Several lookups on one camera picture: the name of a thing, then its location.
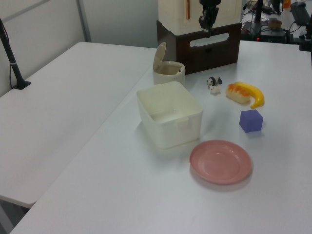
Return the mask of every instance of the orange object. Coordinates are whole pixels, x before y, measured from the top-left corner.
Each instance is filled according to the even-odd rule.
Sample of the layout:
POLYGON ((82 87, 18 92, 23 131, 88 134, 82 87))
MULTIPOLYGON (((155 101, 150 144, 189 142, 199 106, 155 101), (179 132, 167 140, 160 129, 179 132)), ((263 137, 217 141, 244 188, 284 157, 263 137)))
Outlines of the orange object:
POLYGON ((238 103, 248 102, 251 96, 246 89, 236 84, 229 84, 225 91, 225 95, 238 103))
POLYGON ((292 1, 291 0, 284 0, 283 1, 283 8, 290 8, 292 1))

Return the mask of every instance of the plastic storage box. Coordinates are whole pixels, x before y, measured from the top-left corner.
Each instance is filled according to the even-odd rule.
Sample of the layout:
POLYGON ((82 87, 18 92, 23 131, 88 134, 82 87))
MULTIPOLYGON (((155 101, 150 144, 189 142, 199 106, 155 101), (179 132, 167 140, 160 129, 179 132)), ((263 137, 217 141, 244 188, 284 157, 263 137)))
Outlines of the plastic storage box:
MULTIPOLYGON (((213 28, 241 21, 242 0, 222 0, 213 28)), ((158 20, 176 36, 202 31, 198 19, 203 6, 199 0, 158 0, 158 20)))
POLYGON ((157 84, 136 96, 142 123, 157 147, 199 138, 203 108, 179 82, 157 84))

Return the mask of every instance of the plate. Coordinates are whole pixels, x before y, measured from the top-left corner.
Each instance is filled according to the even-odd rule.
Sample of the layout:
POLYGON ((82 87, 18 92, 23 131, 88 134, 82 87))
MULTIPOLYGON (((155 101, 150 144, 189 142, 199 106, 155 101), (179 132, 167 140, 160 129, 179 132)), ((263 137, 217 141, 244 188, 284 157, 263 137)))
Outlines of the plate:
POLYGON ((197 145, 191 152, 190 164, 201 178, 214 184, 237 183, 252 168, 248 153, 225 140, 209 140, 197 145))

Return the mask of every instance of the yellow banana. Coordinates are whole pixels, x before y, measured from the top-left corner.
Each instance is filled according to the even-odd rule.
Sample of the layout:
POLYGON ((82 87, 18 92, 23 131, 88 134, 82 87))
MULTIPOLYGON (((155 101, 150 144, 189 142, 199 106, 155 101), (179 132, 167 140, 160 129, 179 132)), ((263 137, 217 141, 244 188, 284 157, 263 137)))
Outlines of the yellow banana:
POLYGON ((251 109, 254 109, 258 106, 261 106, 264 103, 263 93, 257 87, 255 87, 251 84, 240 82, 240 81, 235 82, 235 84, 246 89, 251 94, 251 96, 254 97, 255 101, 254 101, 254 104, 250 106, 251 109))

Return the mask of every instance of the foam cube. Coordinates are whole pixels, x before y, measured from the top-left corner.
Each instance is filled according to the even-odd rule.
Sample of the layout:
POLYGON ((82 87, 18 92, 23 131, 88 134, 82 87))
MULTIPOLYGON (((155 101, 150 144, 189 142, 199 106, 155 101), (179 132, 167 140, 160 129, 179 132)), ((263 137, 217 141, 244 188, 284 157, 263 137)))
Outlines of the foam cube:
POLYGON ((242 111, 240 113, 239 125, 246 133, 260 131, 263 117, 257 110, 242 111))

